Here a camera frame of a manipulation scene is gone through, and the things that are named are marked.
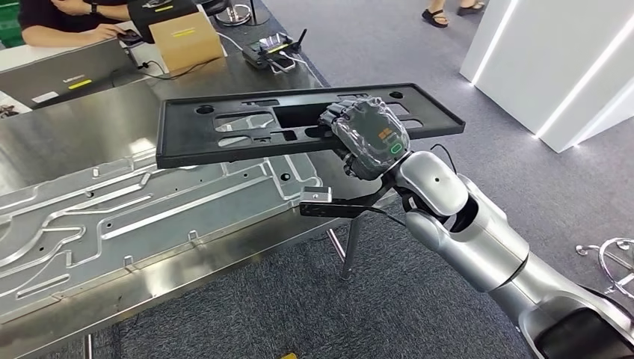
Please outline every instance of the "sticker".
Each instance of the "sticker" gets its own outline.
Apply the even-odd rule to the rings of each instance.
[[[59,93],[55,91],[51,91],[51,92],[45,93],[44,95],[39,95],[38,97],[34,97],[31,100],[35,103],[42,103],[44,101],[54,99],[57,96],[59,96]]]
[[[85,81],[82,81],[82,82],[77,82],[77,83],[76,83],[76,84],[74,84],[74,85],[70,85],[70,86],[68,87],[68,89],[69,89],[69,90],[75,90],[76,88],[79,88],[79,87],[81,87],[81,86],[84,86],[84,85],[88,85],[88,84],[90,84],[92,81],[93,81],[93,80],[85,80]]]
[[[156,10],[154,10],[155,13],[158,13],[159,11],[165,11],[165,10],[170,10],[172,7],[174,7],[173,5],[170,6],[166,6],[166,7],[160,7]]]
[[[173,37],[181,37],[181,36],[193,34],[194,32],[196,32],[196,30],[194,30],[193,28],[188,28],[187,30],[173,32],[172,36]]]

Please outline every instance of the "sandal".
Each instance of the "sandal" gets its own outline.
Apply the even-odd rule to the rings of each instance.
[[[458,16],[470,15],[472,13],[480,13],[484,10],[486,4],[482,1],[476,1],[473,5],[469,7],[459,7],[458,12],[456,13]]]
[[[430,24],[432,24],[433,26],[437,27],[437,28],[446,28],[448,24],[443,24],[440,23],[438,21],[436,21],[436,19],[445,19],[447,20],[447,18],[445,16],[438,16],[440,14],[443,13],[443,10],[438,10],[438,11],[434,11],[433,13],[430,13],[429,10],[425,10],[424,13],[422,13],[422,18],[425,19],[425,21],[429,22]]]

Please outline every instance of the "person's arm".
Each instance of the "person's arm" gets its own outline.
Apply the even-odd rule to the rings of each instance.
[[[75,33],[55,30],[46,26],[29,26],[22,30],[22,38],[31,46],[80,47],[98,43],[126,32],[116,25],[99,24],[89,32]]]
[[[128,12],[128,5],[117,6],[105,6],[98,5],[97,12],[109,19],[128,21],[130,20],[130,13]]]
[[[51,2],[61,12],[72,16],[88,15],[92,10],[90,2],[84,2],[83,0],[51,0]],[[128,5],[97,5],[97,13],[109,19],[121,21],[130,20]]]
[[[28,45],[42,47],[80,47],[91,43],[89,34],[64,32],[41,25],[22,30],[22,38]]]

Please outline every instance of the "yellow label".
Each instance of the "yellow label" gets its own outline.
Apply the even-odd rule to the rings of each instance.
[[[158,13],[159,11],[170,10],[172,7],[174,7],[174,5],[170,5],[170,6],[166,6],[166,7],[160,7],[158,9],[154,10],[154,12]]]
[[[272,54],[273,52],[280,51],[281,49],[283,49],[285,47],[288,47],[288,46],[289,46],[289,44],[285,43],[283,45],[280,45],[280,46],[276,47],[275,49],[268,50],[267,53]]]
[[[196,32],[196,30],[194,30],[193,28],[189,29],[189,30],[183,30],[183,31],[178,31],[172,34],[173,37],[181,37],[181,36],[185,36],[185,35],[189,35],[189,34],[193,34],[194,32]]]
[[[70,85],[70,86],[68,87],[68,89],[69,89],[69,90],[75,90],[76,88],[80,88],[81,86],[84,86],[84,85],[88,85],[88,84],[90,84],[92,81],[93,81],[93,80],[84,80],[84,81],[82,81],[82,82],[77,82],[77,83],[76,83],[76,84],[74,84],[74,85]]]

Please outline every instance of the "led light strip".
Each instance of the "led light strip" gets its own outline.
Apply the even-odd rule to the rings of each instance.
[[[592,132],[594,129],[597,128],[597,126],[599,126],[600,123],[602,123],[610,114],[612,114],[612,112],[614,112],[618,106],[621,105],[621,103],[623,103],[623,101],[625,101],[626,98],[628,98],[632,93],[634,93],[634,79],[632,79],[632,81],[630,81],[629,83],[629,87],[625,89],[625,91],[621,92],[621,95],[619,95],[616,99],[612,100],[607,108],[605,109],[605,111],[602,111],[599,115],[599,117],[588,127],[588,129],[586,129],[581,135],[577,136],[573,141],[574,144],[573,146],[578,145],[581,141],[586,140],[586,136],[590,134],[590,132]]]
[[[520,2],[520,0],[511,0],[511,3],[508,5],[504,16],[502,16],[502,21],[499,23],[496,33],[493,35],[493,39],[491,39],[489,48],[484,53],[482,62],[480,62],[480,66],[478,66],[478,70],[475,72],[476,75],[473,76],[473,80],[471,80],[471,85],[476,86],[476,83],[480,79],[480,75],[482,75],[482,71],[484,71],[484,68],[487,66],[487,62],[489,62],[489,58],[491,57],[491,54],[493,54],[493,51],[496,48],[500,37],[502,36],[502,32],[504,32],[504,28],[506,28],[508,20],[511,18],[511,15],[513,14],[513,11],[515,10],[518,2]]]
[[[627,39],[632,30],[634,29],[634,15],[628,20],[625,26],[618,32],[614,39],[610,42],[608,47],[603,50],[603,53],[599,56],[599,58],[590,66],[588,72],[586,72],[583,77],[576,83],[570,93],[564,98],[563,101],[559,104],[559,106],[555,109],[553,114],[548,117],[548,120],[541,126],[541,128],[535,133],[536,138],[541,138],[541,136],[548,131],[548,129],[559,119],[559,116],[565,111],[565,109],[572,103],[575,97],[583,90],[583,88],[590,82],[592,77],[597,74],[597,72],[603,67],[603,65],[610,59],[612,54],[618,49],[618,47]]]

